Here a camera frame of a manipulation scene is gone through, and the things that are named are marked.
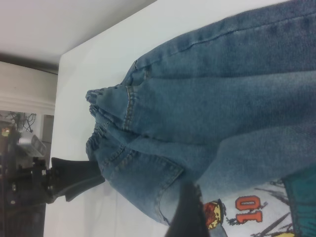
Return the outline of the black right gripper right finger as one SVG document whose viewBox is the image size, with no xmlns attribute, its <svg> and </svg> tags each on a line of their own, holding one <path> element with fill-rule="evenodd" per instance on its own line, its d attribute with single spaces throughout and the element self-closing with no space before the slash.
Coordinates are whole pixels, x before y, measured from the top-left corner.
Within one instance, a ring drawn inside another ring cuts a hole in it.
<svg viewBox="0 0 316 237">
<path fill-rule="evenodd" d="M 205 211 L 202 203 L 202 193 L 200 190 L 199 185 L 195 186 L 196 188 L 196 196 L 197 196 L 197 236 L 198 237 L 209 237 L 209 232 L 206 226 L 206 219 L 205 219 Z"/>
</svg>

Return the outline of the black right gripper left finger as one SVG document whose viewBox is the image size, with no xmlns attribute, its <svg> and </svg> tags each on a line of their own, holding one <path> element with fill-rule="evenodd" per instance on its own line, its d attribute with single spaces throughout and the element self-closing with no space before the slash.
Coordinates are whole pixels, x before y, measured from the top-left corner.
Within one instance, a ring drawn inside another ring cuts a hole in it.
<svg viewBox="0 0 316 237">
<path fill-rule="evenodd" d="M 169 237 L 198 237 L 198 199 L 193 183 L 185 183 L 175 215 L 167 230 Z"/>
</svg>

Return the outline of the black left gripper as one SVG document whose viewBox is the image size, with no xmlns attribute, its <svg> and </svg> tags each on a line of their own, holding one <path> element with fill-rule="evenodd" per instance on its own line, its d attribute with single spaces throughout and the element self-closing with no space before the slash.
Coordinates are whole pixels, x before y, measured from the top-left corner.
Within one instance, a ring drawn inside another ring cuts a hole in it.
<svg viewBox="0 0 316 237">
<path fill-rule="evenodd" d="M 52 158 L 51 162 L 52 169 L 62 176 L 98 177 L 68 183 L 61 187 L 55 186 L 53 191 L 52 172 L 47 168 L 45 160 L 33 158 L 31 177 L 33 190 L 36 193 L 36 202 L 38 204 L 51 204 L 59 197 L 65 197 L 67 202 L 71 202 L 85 191 L 105 182 L 105 179 L 101 176 L 101 171 L 96 161 Z"/>
</svg>

